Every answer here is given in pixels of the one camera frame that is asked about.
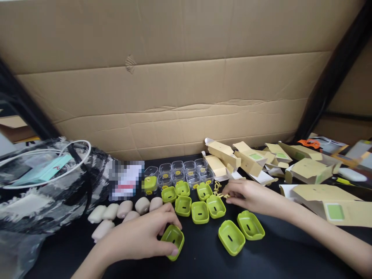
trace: hand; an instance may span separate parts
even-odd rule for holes
[[[96,246],[109,259],[108,265],[127,259],[177,255],[176,245],[159,241],[167,223],[182,229],[171,203],[113,228]]]
[[[295,205],[282,195],[250,180],[229,180],[222,194],[231,196],[226,203],[280,219],[286,219]]]

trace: white cable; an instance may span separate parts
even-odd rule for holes
[[[81,165],[82,165],[82,164],[83,164],[83,163],[88,159],[88,157],[89,157],[89,155],[90,155],[90,152],[91,152],[91,150],[92,150],[92,145],[90,144],[90,142],[88,142],[88,141],[86,141],[86,140],[77,140],[77,141],[73,141],[73,142],[69,143],[68,145],[66,145],[65,148],[63,148],[62,150],[57,150],[57,149],[40,149],[40,150],[33,150],[33,151],[34,151],[34,154],[36,154],[36,151],[42,151],[42,150],[43,150],[43,151],[45,151],[45,150],[49,150],[49,151],[50,151],[49,153],[56,153],[56,151],[58,151],[58,152],[60,153],[59,156],[61,156],[62,153],[63,153],[63,151],[64,151],[64,150],[65,150],[69,145],[71,145],[71,144],[73,144],[73,143],[78,143],[78,142],[85,142],[85,143],[88,145],[88,152],[87,152],[87,154],[85,155],[84,159],[82,159],[81,162],[80,162],[79,164],[77,164],[76,166],[74,166],[71,170],[65,172],[64,174],[62,174],[62,175],[60,175],[60,176],[58,176],[58,177],[56,177],[56,178],[53,178],[53,179],[51,179],[51,180],[49,180],[49,181],[46,181],[46,182],[42,182],[42,183],[38,183],[38,184],[31,184],[31,185],[22,185],[22,186],[11,186],[11,185],[8,185],[8,186],[4,186],[3,189],[14,189],[14,190],[16,190],[16,189],[24,189],[24,188],[37,187],[37,186],[41,186],[41,185],[48,184],[48,183],[50,183],[50,182],[54,182],[54,181],[56,181],[56,180],[58,180],[58,179],[60,179],[60,178],[62,178],[62,177],[64,177],[64,176],[66,176],[66,175],[72,173],[74,170],[76,170],[78,167],[80,167],[80,166],[81,166]],[[9,161],[5,162],[4,164],[6,164],[6,163],[8,163],[8,162],[10,162],[10,161],[12,161],[12,160],[14,160],[14,159],[16,159],[16,158],[19,158],[19,157],[21,157],[21,156],[23,156],[23,155],[25,155],[25,154],[28,154],[28,153],[30,153],[30,152],[32,152],[32,151],[26,152],[26,153],[24,153],[24,154],[17,155],[17,156],[15,156],[15,157],[12,157],[12,158],[10,158],[10,160],[7,159],[7,160],[9,160]]]

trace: right hand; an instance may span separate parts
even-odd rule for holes
[[[226,203],[280,219],[286,219],[295,205],[284,196],[250,180],[229,180],[222,194],[231,196]]]

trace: kraft paper box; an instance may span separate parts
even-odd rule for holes
[[[288,199],[302,203],[315,214],[336,226],[372,227],[372,202],[326,184],[280,185]]]

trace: green plastic part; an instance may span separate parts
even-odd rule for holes
[[[183,243],[185,242],[185,237],[182,231],[175,225],[169,225],[164,232],[161,241],[172,242],[177,246],[178,254],[176,256],[167,256],[172,262],[177,260],[179,254],[181,253]]]
[[[221,218],[222,216],[225,216],[226,207],[220,197],[211,195],[207,199],[207,206],[209,210],[209,215],[213,219],[217,219],[217,218]]]
[[[236,256],[245,244],[243,233],[231,220],[226,220],[218,229],[218,237],[231,256]]]
[[[196,191],[198,193],[199,200],[202,202],[206,201],[210,196],[213,196],[213,192],[209,184],[204,182],[199,184],[199,186],[196,188]]]
[[[191,213],[191,198],[186,196],[179,196],[176,199],[175,211],[179,216],[189,217]]]
[[[260,240],[265,236],[265,230],[260,221],[248,210],[239,213],[238,224],[247,240]]]
[[[162,199],[163,199],[164,203],[174,202],[177,199],[177,194],[176,194],[175,188],[173,186],[165,188],[162,191]]]
[[[208,207],[204,201],[193,202],[191,204],[191,213],[195,224],[200,225],[209,222]]]
[[[176,193],[177,196],[189,196],[190,195],[189,184],[182,180],[178,181],[176,184]]]

